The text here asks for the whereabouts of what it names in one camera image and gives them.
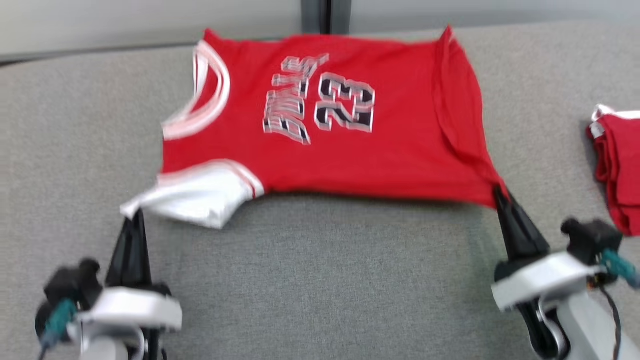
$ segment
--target folded garment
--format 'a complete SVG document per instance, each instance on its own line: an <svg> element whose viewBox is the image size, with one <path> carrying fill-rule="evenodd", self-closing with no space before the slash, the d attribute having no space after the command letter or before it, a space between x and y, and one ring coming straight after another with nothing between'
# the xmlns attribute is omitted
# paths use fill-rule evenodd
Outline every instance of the folded garment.
<svg viewBox="0 0 640 360"><path fill-rule="evenodd" d="M625 235L640 235L640 111L598 105L587 135L598 153L595 177L607 187L609 213Z"/></svg>

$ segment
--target red basketball jersey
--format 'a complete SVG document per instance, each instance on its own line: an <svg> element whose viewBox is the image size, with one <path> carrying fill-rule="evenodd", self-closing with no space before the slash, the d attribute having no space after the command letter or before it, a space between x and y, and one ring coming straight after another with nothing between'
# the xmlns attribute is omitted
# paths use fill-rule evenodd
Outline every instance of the red basketball jersey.
<svg viewBox="0 0 640 360"><path fill-rule="evenodd" d="M447 28L433 42L306 35L195 49L195 96L163 125L158 186L123 207L221 227L268 192L495 207L482 98Z"/></svg>

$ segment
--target white jersey trim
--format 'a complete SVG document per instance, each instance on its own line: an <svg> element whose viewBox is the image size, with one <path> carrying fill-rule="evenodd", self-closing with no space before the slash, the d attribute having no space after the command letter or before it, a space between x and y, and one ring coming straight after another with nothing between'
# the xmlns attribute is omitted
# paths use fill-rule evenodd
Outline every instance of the white jersey trim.
<svg viewBox="0 0 640 360"><path fill-rule="evenodd" d="M615 111L606 105L597 104L595 110L593 110L591 121L598 121L604 115L614 115L615 117L619 117L625 120L636 120L640 119L640 110Z"/></svg>
<svg viewBox="0 0 640 360"><path fill-rule="evenodd" d="M253 173L232 160L214 160L158 176L151 190L120 206L132 218L144 208L158 215L221 229L244 202L264 195Z"/></svg>
<svg viewBox="0 0 640 360"><path fill-rule="evenodd" d="M207 75L213 70L218 77L216 92L209 102L198 111L191 110L202 95ZM189 103L163 123L165 140L184 138L196 134L213 123L222 113L229 98L231 78L227 65L220 55L204 40L200 41L193 52L194 95Z"/></svg>

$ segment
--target gray table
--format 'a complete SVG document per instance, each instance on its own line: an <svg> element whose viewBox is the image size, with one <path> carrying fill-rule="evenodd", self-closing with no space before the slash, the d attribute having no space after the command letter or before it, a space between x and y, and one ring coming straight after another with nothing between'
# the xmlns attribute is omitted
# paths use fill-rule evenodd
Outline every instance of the gray table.
<svg viewBox="0 0 640 360"><path fill-rule="evenodd" d="M640 108L639 28L571 22L456 31L483 90L495 166L553 248L568 215L610 220L584 136L593 106ZM407 40L437 33L397 36ZM33 315L54 269L107 267L121 203L161 164L159 123L190 97L188 47L0 69L0 354L35 359ZM274 222L273 214L287 221ZM534 359L493 303L506 253L477 206L273 195L222 231L147 216L154 276L182 302L170 359ZM640 241L622 253L640 264ZM614 287L640 343L640 300ZM73 359L61 348L49 359Z"/></svg>

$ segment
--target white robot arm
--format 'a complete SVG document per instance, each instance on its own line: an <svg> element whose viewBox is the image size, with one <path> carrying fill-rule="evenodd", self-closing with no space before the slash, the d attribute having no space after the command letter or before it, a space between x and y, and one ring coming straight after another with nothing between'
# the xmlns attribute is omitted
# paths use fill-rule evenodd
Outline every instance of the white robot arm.
<svg viewBox="0 0 640 360"><path fill-rule="evenodd" d="M493 297L502 312L519 310L538 356L640 359L636 345L621 331L618 310L604 288L618 278L605 264L619 259L622 234L599 220L581 224L569 219L561 228L570 237L567 251L550 254L548 243L515 198L505 198L499 189L495 197L509 260L496 267ZM637 273L628 282L637 288ZM614 318L589 297L593 289L605 294Z"/></svg>
<svg viewBox="0 0 640 360"><path fill-rule="evenodd" d="M49 280L47 302L36 317L44 350L61 340L78 343L81 360L166 359L159 337L182 329L182 308L167 285L151 281L141 211L125 219L104 287L97 280L99 268L85 259L77 268L58 269ZM58 339L51 336L55 332Z"/></svg>

